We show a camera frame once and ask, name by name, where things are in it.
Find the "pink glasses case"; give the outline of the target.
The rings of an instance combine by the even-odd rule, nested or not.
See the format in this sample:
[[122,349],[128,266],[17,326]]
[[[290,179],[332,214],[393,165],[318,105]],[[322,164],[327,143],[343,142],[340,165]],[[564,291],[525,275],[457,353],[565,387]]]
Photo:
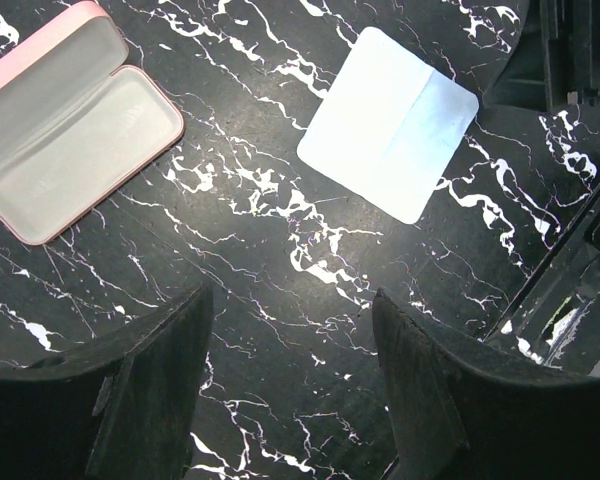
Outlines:
[[42,245],[183,134],[109,14],[80,1],[0,59],[0,220]]

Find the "light blue cleaning cloth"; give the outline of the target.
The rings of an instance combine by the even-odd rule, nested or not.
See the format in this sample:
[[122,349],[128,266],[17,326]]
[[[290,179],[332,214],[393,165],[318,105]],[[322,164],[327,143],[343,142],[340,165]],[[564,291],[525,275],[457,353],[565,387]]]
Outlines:
[[478,110],[474,93],[367,27],[297,155],[394,219],[414,224]]

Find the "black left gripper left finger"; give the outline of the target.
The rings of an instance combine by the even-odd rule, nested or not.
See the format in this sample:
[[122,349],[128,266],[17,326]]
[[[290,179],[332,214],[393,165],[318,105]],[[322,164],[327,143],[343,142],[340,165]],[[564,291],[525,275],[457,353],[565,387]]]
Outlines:
[[214,320],[199,285],[25,368],[0,368],[0,479],[180,479]]

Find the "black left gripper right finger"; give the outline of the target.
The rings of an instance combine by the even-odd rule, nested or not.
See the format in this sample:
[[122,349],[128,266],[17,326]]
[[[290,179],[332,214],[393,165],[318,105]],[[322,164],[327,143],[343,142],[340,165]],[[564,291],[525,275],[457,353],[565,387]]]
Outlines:
[[600,479],[600,378],[492,348],[379,290],[373,333],[404,479]]

